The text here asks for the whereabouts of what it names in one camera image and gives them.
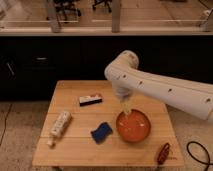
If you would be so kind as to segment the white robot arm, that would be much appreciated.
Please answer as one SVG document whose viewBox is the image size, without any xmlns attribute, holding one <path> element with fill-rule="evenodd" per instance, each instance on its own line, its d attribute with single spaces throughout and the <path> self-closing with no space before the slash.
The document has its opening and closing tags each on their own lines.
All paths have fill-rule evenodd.
<svg viewBox="0 0 213 171">
<path fill-rule="evenodd" d="M 151 74 L 140 71 L 138 66 L 138 56 L 125 50 L 104 71 L 115 95 L 127 109 L 132 92 L 139 91 L 213 123 L 213 84 Z"/>
</svg>

